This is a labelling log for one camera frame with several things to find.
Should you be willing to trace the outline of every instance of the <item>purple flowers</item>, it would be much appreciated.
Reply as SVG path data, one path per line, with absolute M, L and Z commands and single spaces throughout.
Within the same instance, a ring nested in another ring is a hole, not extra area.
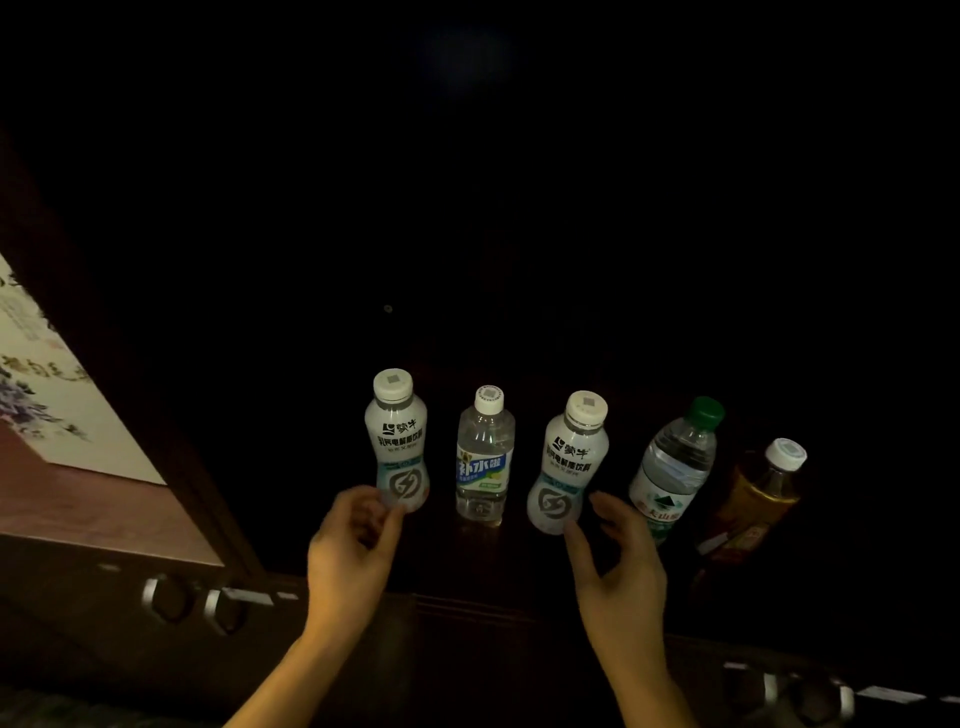
M 24 381 L 13 381 L 6 369 L 0 368 L 0 421 L 10 423 L 21 437 L 42 439 L 52 427 L 54 432 L 69 432 L 86 439 L 76 425 L 54 417 L 46 404 L 34 401 L 36 393 Z

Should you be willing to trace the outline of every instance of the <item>bottle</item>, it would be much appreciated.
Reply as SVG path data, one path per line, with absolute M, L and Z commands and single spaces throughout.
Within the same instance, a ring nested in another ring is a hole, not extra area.
M 530 523 L 558 535 L 564 524 L 580 518 L 584 489 L 607 456 L 610 438 L 603 429 L 607 403 L 581 390 L 570 395 L 566 411 L 546 426 L 540 477 L 527 497 Z
M 698 397 L 686 415 L 658 432 L 643 453 L 630 484 L 630 500 L 646 517 L 657 546 L 710 475 L 717 451 L 713 430 L 725 414 L 717 400 Z
M 414 394 L 414 380 L 402 369 L 373 378 L 373 401 L 364 416 L 376 455 L 376 487 L 384 505 L 403 503 L 407 513 L 423 505 L 430 476 L 423 465 L 426 405 Z
M 764 455 L 747 451 L 733 468 L 730 494 L 698 539 L 701 555 L 714 563 L 742 563 L 800 500 L 793 473 L 805 460 L 806 450 L 785 437 L 770 443 Z
M 477 390 L 457 428 L 457 513 L 500 525 L 514 459 L 516 420 L 503 408 L 503 390 Z

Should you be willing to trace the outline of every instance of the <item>mountain logo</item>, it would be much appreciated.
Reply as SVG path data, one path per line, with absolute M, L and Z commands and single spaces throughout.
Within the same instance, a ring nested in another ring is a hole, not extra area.
M 669 510 L 669 509 L 671 509 L 671 508 L 680 508 L 680 503 L 678 503 L 676 500 L 674 500 L 674 499 L 673 499 L 672 497 L 670 497 L 670 496 L 655 497 L 655 498 L 654 498 L 654 502 L 655 502 L 660 508 L 666 508 L 667 510 Z

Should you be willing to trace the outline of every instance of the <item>mineral water bottle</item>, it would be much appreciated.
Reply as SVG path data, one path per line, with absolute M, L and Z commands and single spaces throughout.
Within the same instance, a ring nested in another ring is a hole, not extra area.
M 717 400 L 698 397 L 686 415 L 658 432 L 643 453 L 630 485 L 630 500 L 646 517 L 657 546 L 710 475 L 717 451 L 713 430 L 724 414 Z
M 376 487 L 388 507 L 403 503 L 407 513 L 423 505 L 430 477 L 423 465 L 426 405 L 414 394 L 414 380 L 402 369 L 373 378 L 373 401 L 364 420 L 376 454 Z
M 503 390 L 487 384 L 457 428 L 457 513 L 500 525 L 514 459 L 516 420 L 503 408 Z
M 610 449 L 603 429 L 607 403 L 581 390 L 570 395 L 566 411 L 546 426 L 540 477 L 527 497 L 530 523 L 543 533 L 560 534 L 564 524 L 580 518 L 584 489 Z

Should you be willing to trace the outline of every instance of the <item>hand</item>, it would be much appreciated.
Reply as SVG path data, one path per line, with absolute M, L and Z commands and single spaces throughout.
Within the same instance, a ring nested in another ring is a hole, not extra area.
M 337 496 L 307 553 L 310 602 L 304 636 L 336 639 L 352 648 L 387 585 L 405 513 L 398 505 L 388 514 L 380 492 L 370 485 Z
M 604 533 L 620 544 L 620 563 L 602 578 L 580 526 L 567 522 L 566 550 L 573 567 L 580 616 L 597 659 L 611 680 L 669 677 L 663 652 L 666 573 L 646 521 L 635 508 L 607 493 L 589 497 Z

